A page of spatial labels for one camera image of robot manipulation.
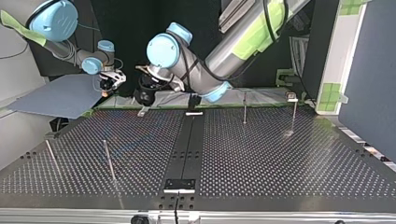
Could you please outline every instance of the cable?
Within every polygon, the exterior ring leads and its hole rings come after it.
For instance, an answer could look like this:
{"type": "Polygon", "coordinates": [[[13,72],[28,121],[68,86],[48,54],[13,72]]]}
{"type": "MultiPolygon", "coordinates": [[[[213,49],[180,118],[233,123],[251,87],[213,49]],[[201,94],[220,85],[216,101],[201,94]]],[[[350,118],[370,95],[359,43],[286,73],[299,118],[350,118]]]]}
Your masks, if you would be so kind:
{"type": "Polygon", "coordinates": [[[301,84],[302,84],[302,86],[304,88],[304,91],[306,92],[306,95],[309,97],[309,99],[314,104],[314,106],[317,107],[317,103],[315,103],[314,98],[312,98],[312,96],[309,94],[308,90],[306,89],[306,86],[305,86],[305,84],[303,82],[303,77],[300,75],[300,73],[299,73],[299,71],[297,69],[297,61],[296,61],[296,57],[294,57],[294,46],[293,46],[292,43],[290,45],[290,49],[291,49],[291,55],[293,56],[292,58],[293,58],[293,61],[294,61],[295,67],[296,67],[296,74],[295,75],[300,79],[301,84]]]}
{"type": "Polygon", "coordinates": [[[8,116],[10,116],[10,115],[12,115],[12,114],[17,113],[17,112],[18,112],[18,111],[12,111],[12,112],[10,112],[10,113],[8,113],[8,114],[6,114],[6,115],[0,117],[0,119],[6,118],[6,117],[8,117],[8,116]]]}
{"type": "Polygon", "coordinates": [[[91,26],[83,25],[81,23],[79,23],[78,25],[83,27],[83,28],[85,28],[85,29],[90,29],[90,30],[94,30],[94,31],[100,32],[100,30],[98,28],[94,28],[94,27],[91,27],[91,26]]]}
{"type": "Polygon", "coordinates": [[[72,42],[70,42],[69,40],[66,40],[67,43],[67,47],[69,47],[69,55],[67,55],[66,57],[60,57],[58,55],[56,55],[55,53],[52,53],[52,55],[62,61],[68,61],[70,59],[72,59],[74,57],[74,61],[73,61],[73,65],[76,66],[77,65],[77,49],[74,46],[74,44],[72,42]]]}
{"type": "Polygon", "coordinates": [[[24,48],[21,52],[16,53],[16,54],[14,54],[14,55],[7,56],[7,57],[1,57],[0,60],[3,60],[3,59],[10,59],[10,58],[14,58],[14,57],[20,56],[21,54],[23,54],[23,53],[27,50],[28,47],[29,47],[29,44],[26,43],[25,48],[24,48]]]}
{"type": "Polygon", "coordinates": [[[121,63],[120,67],[117,68],[117,69],[121,70],[123,68],[123,61],[121,59],[118,59],[118,58],[114,58],[114,60],[116,60],[116,61],[121,63]]]}
{"type": "Polygon", "coordinates": [[[157,106],[166,105],[166,104],[168,104],[168,103],[170,103],[170,102],[176,100],[176,99],[179,98],[180,96],[185,96],[185,94],[180,94],[180,95],[177,95],[176,97],[171,98],[171,99],[169,99],[169,100],[167,100],[167,101],[165,101],[165,102],[160,102],[159,104],[157,104],[157,106]]]}
{"type": "Polygon", "coordinates": [[[263,6],[264,6],[264,17],[265,17],[265,22],[267,23],[267,28],[268,32],[270,33],[272,41],[275,43],[276,38],[274,34],[274,29],[272,28],[271,21],[270,21],[270,13],[268,11],[268,0],[262,0],[263,6]]]}
{"type": "Polygon", "coordinates": [[[175,206],[175,224],[178,224],[178,215],[177,215],[177,206],[178,206],[178,195],[177,195],[177,200],[176,200],[176,206],[175,206]]]}

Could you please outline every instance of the black cable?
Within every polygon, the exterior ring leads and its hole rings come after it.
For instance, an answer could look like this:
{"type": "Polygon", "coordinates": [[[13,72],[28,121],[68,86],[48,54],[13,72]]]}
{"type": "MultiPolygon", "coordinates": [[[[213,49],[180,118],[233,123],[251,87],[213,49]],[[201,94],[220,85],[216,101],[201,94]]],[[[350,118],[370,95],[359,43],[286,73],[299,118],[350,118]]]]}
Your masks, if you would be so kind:
{"type": "Polygon", "coordinates": [[[178,224],[178,215],[177,215],[177,204],[178,204],[178,195],[177,195],[177,200],[176,200],[176,206],[175,206],[175,224],[178,224]]]}
{"type": "Polygon", "coordinates": [[[295,67],[296,67],[296,74],[295,74],[295,75],[300,79],[301,84],[302,84],[302,86],[303,86],[303,88],[304,88],[304,91],[306,92],[306,95],[307,95],[307,96],[309,97],[309,99],[312,101],[312,103],[314,104],[314,106],[317,107],[317,103],[315,103],[315,99],[312,98],[312,96],[309,94],[309,92],[308,92],[308,90],[307,90],[307,88],[306,88],[306,86],[305,86],[305,84],[304,84],[304,82],[303,82],[303,77],[300,75],[300,73],[299,73],[299,71],[298,71],[296,57],[294,57],[294,46],[293,46],[292,43],[291,43],[291,45],[290,45],[290,49],[291,49],[291,55],[292,55],[292,58],[293,58],[293,61],[294,61],[295,67]]]}
{"type": "Polygon", "coordinates": [[[40,7],[37,11],[35,11],[30,17],[29,19],[27,19],[26,23],[25,23],[25,27],[29,29],[30,23],[32,22],[32,20],[41,12],[43,12],[44,10],[46,10],[47,8],[51,7],[52,5],[54,5],[57,2],[60,2],[61,0],[52,0],[50,2],[48,2],[47,4],[45,4],[44,6],[40,7]]]}
{"type": "Polygon", "coordinates": [[[283,33],[283,31],[286,28],[286,23],[288,21],[289,18],[289,3],[288,0],[283,0],[283,6],[285,7],[285,14],[283,17],[283,22],[282,25],[280,26],[279,30],[278,30],[278,35],[281,35],[283,33]]]}
{"type": "Polygon", "coordinates": [[[25,46],[25,48],[23,49],[23,51],[21,51],[21,52],[19,52],[19,53],[17,53],[17,54],[14,54],[14,55],[7,56],[7,57],[1,57],[0,60],[17,57],[17,56],[23,54],[23,53],[27,50],[28,47],[29,47],[29,44],[26,43],[26,46],[25,46]]]}
{"type": "Polygon", "coordinates": [[[271,25],[270,13],[268,11],[268,0],[262,0],[262,3],[264,6],[264,17],[265,17],[265,22],[267,23],[268,33],[270,33],[271,39],[275,43],[276,38],[275,38],[273,27],[271,25]]]}

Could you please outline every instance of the gray panel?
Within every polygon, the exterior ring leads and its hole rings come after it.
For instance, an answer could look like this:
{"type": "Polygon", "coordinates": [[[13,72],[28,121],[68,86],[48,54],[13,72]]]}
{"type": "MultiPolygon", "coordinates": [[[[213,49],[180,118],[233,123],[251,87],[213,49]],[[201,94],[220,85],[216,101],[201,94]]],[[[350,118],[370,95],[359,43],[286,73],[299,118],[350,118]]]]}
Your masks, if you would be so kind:
{"type": "Polygon", "coordinates": [[[396,1],[368,3],[339,119],[352,132],[396,161],[396,1]]]}
{"type": "Polygon", "coordinates": [[[42,147],[2,171],[0,206],[158,209],[166,203],[160,196],[182,123],[176,110],[143,118],[137,111],[96,112],[51,142],[55,161],[42,147]]]}
{"type": "Polygon", "coordinates": [[[69,75],[23,96],[7,108],[39,115],[77,119],[102,98],[98,76],[69,75]]]}
{"type": "Polygon", "coordinates": [[[313,98],[318,97],[339,2],[339,0],[315,1],[314,17],[312,19],[303,75],[306,90],[313,98]]]}
{"type": "Polygon", "coordinates": [[[396,174],[310,108],[294,122],[292,107],[250,108],[247,124],[243,116],[206,110],[205,125],[194,122],[203,146],[189,148],[199,157],[183,175],[197,179],[194,209],[396,212],[396,174]]]}

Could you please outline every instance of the table surface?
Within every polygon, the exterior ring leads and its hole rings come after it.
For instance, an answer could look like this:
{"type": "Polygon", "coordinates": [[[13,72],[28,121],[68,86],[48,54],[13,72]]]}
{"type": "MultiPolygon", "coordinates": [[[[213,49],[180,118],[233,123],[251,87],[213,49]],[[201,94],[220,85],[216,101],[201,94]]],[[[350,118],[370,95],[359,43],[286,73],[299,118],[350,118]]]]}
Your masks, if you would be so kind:
{"type": "Polygon", "coordinates": [[[11,163],[0,207],[396,213],[396,174],[309,107],[137,112],[97,111],[50,141],[55,160],[43,143],[11,163]]]}

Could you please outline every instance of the dark background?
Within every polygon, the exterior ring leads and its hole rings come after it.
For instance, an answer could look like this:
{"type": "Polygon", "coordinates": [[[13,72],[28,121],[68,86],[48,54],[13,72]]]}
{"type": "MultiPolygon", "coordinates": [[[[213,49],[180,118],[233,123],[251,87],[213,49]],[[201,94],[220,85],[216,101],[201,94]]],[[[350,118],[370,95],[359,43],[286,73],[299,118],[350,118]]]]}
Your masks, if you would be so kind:
{"type": "MultiPolygon", "coordinates": [[[[313,2],[306,7],[308,15],[312,15],[313,2]]],[[[172,21],[192,32],[191,50],[201,59],[222,39],[219,32],[220,0],[93,0],[92,6],[103,38],[114,41],[117,57],[125,62],[123,70],[128,81],[120,88],[121,95],[130,94],[136,86],[140,74],[134,66],[148,62],[147,43],[156,34],[164,32],[172,21]]],[[[274,87],[279,68],[291,68],[286,34],[233,84],[235,87],[274,87]]]]}
{"type": "MultiPolygon", "coordinates": [[[[233,81],[235,87],[274,87],[276,70],[291,68],[289,36],[310,33],[316,1],[304,8],[309,23],[297,32],[292,22],[280,37],[262,53],[244,75],[233,81]]],[[[116,57],[124,61],[123,72],[127,82],[119,88],[121,96],[131,96],[140,73],[134,67],[149,63],[147,43],[156,34],[166,30],[172,21],[178,22],[193,33],[191,50],[204,59],[221,41],[219,32],[220,0],[74,0],[81,24],[99,28],[101,32],[78,27],[70,38],[79,48],[95,51],[97,41],[108,39],[116,46],[116,57]]],[[[35,43],[32,51],[43,77],[54,79],[61,75],[80,73],[71,63],[55,59],[51,53],[35,43]]]]}

